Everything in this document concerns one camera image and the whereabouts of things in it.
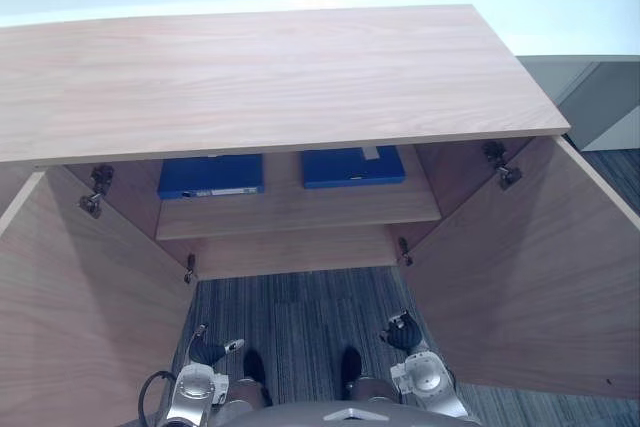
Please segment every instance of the wooden shelf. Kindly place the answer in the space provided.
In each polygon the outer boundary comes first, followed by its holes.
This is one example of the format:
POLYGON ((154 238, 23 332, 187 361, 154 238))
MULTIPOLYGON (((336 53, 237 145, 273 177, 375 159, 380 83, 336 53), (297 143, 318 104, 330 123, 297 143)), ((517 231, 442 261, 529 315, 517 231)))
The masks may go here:
POLYGON ((298 153, 266 154, 264 194, 164 201, 156 238, 439 220, 414 147, 398 152, 407 174, 401 184, 314 190, 302 186, 298 153))
POLYGON ((200 280, 396 264, 383 225, 211 237, 197 256, 200 280))
POLYGON ((0 51, 20 60, 0 74, 0 163, 417 144, 570 127, 469 5, 58 22, 0 29, 0 51))

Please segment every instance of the floor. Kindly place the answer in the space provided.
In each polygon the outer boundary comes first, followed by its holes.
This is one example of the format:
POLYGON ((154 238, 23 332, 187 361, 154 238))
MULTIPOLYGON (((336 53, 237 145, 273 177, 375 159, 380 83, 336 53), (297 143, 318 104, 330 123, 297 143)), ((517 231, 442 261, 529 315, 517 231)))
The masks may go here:
POLYGON ((640 149, 582 152, 582 155, 640 214, 640 149))
MULTIPOLYGON (((585 158, 640 212, 640 150, 592 152, 585 158)), ((207 323, 209 342, 244 338, 247 347, 262 354, 275 403, 336 399, 346 345, 361 351, 366 374, 389 379, 389 367, 402 356, 383 344, 378 332, 402 308, 421 322, 437 351, 393 267, 200 282, 174 369, 193 330, 207 323)), ((223 359, 216 370, 240 378, 242 354, 223 359)), ((638 402, 630 400, 470 384, 458 388, 490 427, 640 427, 638 402)))

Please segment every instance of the metal joint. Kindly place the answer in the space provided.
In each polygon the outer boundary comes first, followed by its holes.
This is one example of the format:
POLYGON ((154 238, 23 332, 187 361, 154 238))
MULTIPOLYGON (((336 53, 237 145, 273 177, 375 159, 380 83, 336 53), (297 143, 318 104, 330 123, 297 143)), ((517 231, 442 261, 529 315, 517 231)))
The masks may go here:
POLYGON ((83 195, 78 201, 78 206, 87 212, 91 217, 97 219, 102 214, 100 200, 107 195, 111 183, 113 182, 114 169, 110 165, 100 165, 91 171, 93 179, 93 194, 83 195))
POLYGON ((184 274, 184 283, 187 285, 190 284, 193 277, 198 278, 196 275, 196 254, 189 254, 189 257, 187 257, 187 273, 184 274))
POLYGON ((413 259, 409 255, 409 242, 404 237, 398 239, 398 246, 400 247, 400 253, 404 259, 404 265, 411 267, 413 265, 413 259))
POLYGON ((517 167, 507 167, 507 161, 504 160, 505 149, 502 142, 495 140, 486 142, 482 146, 482 151, 487 157, 487 161, 493 165, 493 168, 500 176, 500 188, 507 190, 513 184, 522 178, 522 171, 517 167))

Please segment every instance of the black shoe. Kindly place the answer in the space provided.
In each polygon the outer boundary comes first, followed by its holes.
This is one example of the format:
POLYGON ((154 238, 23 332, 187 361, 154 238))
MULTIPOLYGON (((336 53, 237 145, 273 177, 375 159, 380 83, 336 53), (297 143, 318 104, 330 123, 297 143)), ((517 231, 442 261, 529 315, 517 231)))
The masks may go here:
POLYGON ((256 382, 260 382, 262 385, 265 385, 267 376, 264 373, 262 357, 260 357, 260 354, 257 351, 250 349, 246 354, 244 354, 243 367, 245 377, 251 377, 256 382))
POLYGON ((354 347, 347 347, 342 353, 342 400, 349 400, 353 383, 362 375, 362 357, 354 347))

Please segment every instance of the black cable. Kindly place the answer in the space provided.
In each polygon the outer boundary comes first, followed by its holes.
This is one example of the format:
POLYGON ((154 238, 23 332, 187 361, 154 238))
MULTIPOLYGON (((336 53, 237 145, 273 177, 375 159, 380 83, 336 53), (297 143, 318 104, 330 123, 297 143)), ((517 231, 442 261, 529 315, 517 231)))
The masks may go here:
POLYGON ((151 382, 156 377, 169 379, 172 386, 174 386, 176 383, 176 376, 171 372, 167 372, 166 370, 159 370, 155 374, 149 376, 147 380, 145 380, 142 388, 140 389, 140 395, 138 395, 138 421, 140 422, 140 425, 142 427, 149 427, 149 424, 147 424, 147 416, 144 415, 144 398, 147 395, 147 389, 149 388, 149 385, 151 385, 151 382))
POLYGON ((446 365, 444 366, 444 368, 447 369, 447 372, 449 372, 449 375, 451 376, 451 383, 453 384, 453 391, 457 393, 458 392, 458 379, 456 379, 456 374, 454 374, 453 370, 451 370, 446 365))

